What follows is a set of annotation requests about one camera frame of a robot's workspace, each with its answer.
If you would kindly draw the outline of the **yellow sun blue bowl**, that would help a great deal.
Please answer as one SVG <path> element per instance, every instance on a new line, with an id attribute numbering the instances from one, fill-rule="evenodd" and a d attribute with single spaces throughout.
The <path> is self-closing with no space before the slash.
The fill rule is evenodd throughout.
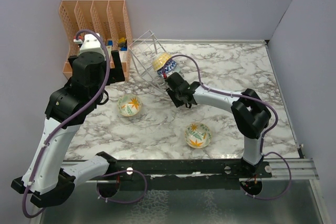
<path id="1" fill-rule="evenodd" d="M 154 71 L 160 70 L 164 67 L 165 63 L 171 58 L 171 55 L 167 52 L 158 53 L 152 60 L 152 67 Z"/>

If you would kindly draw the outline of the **plain teal bowl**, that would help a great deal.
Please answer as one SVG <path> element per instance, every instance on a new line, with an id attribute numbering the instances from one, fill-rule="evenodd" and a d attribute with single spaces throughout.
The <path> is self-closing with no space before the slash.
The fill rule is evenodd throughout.
<path id="1" fill-rule="evenodd" d="M 184 74 L 183 74 L 183 72 L 181 71 L 181 68 L 179 67 L 179 65 L 177 65 L 177 66 L 174 68 L 174 71 L 177 72 L 181 77 L 184 78 Z"/>

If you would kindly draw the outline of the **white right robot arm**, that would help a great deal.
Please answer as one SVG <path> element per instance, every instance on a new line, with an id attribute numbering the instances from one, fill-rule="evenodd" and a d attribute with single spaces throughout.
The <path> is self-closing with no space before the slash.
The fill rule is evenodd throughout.
<path id="1" fill-rule="evenodd" d="M 265 103 L 252 89 L 224 95 L 225 91 L 205 88 L 200 82 L 189 84 L 175 72 L 165 78 L 166 92 L 178 108 L 185 105 L 208 105 L 233 114 L 238 130 L 244 136 L 244 153 L 241 159 L 241 171 L 246 177 L 254 177 L 260 171 L 263 162 L 263 136 L 271 119 L 271 113 Z"/>

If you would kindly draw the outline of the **red patterned bowl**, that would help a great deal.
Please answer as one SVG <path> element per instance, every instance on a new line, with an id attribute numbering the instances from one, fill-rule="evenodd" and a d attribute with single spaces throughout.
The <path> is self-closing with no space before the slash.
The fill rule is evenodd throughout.
<path id="1" fill-rule="evenodd" d="M 176 67 L 177 67 L 176 61 L 171 59 L 167 61 L 164 67 L 157 70 L 156 73 L 159 77 L 164 78 L 165 76 L 168 76 L 168 74 L 172 72 Z"/>

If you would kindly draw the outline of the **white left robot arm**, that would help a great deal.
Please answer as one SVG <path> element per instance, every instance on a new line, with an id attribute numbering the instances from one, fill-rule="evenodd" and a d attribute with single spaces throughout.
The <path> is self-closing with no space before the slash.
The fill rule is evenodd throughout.
<path id="1" fill-rule="evenodd" d="M 52 93 L 45 111 L 43 135 L 34 159 L 22 177 L 12 181 L 11 187 L 20 194 L 31 194 L 31 203 L 39 208 L 63 204 L 75 187 L 102 176 L 110 179 L 116 166 L 111 156 L 101 152 L 82 164 L 63 168 L 67 149 L 84 123 L 86 116 L 107 100 L 106 90 L 100 91 L 106 75 L 103 53 L 88 51 L 69 58 L 72 77 Z"/>

